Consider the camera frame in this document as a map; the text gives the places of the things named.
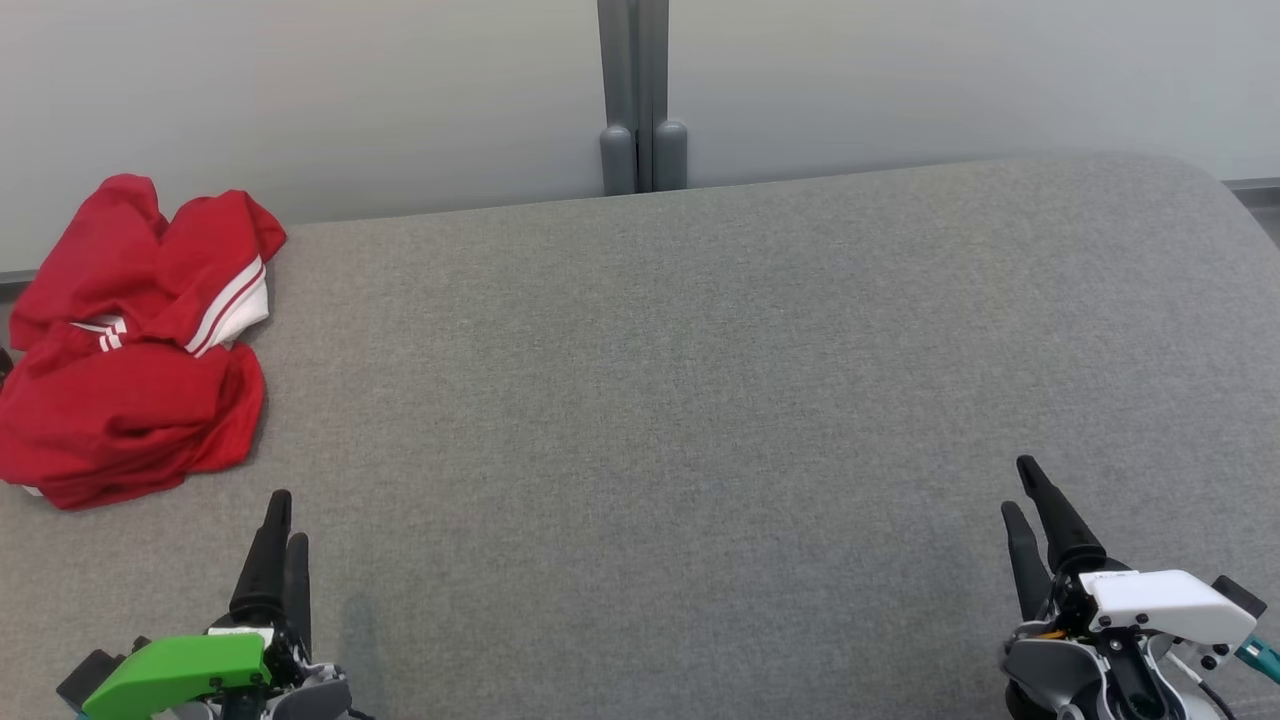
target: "gray upholstered bench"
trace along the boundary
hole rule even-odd
[[[1020,452],[1117,557],[1280,601],[1280,252],[1172,160],[298,227],[273,273],[251,462],[0,493],[6,717],[221,614],[276,487],[379,720],[1000,717]]]

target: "red jacket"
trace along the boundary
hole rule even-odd
[[[266,318],[284,237],[241,191],[170,223],[150,179],[104,182],[9,320],[27,355],[0,388],[0,478],[79,510],[243,461],[264,383],[233,341]]]

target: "black cable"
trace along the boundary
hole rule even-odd
[[[1204,694],[1207,694],[1208,698],[1213,701],[1213,705],[1216,705],[1217,708],[1222,711],[1222,715],[1226,716],[1226,720],[1235,720],[1235,714],[1231,712],[1230,707],[1228,707],[1226,701],[1222,700],[1222,696],[1213,692],[1213,688],[1208,687],[1208,683],[1201,680],[1201,689],[1204,691]]]

